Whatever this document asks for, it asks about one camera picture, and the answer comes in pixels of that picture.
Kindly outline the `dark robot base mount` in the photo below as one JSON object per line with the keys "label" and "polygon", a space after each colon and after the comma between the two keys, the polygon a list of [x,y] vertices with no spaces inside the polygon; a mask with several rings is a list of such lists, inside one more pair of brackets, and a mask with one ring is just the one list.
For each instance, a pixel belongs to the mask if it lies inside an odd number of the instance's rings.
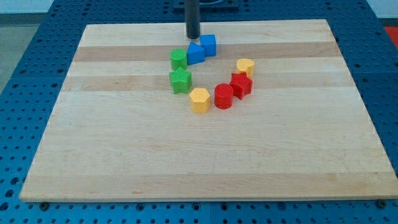
{"label": "dark robot base mount", "polygon": [[[240,0],[199,0],[201,10],[208,9],[239,9]],[[186,0],[173,0],[172,9],[175,12],[183,12]]]}

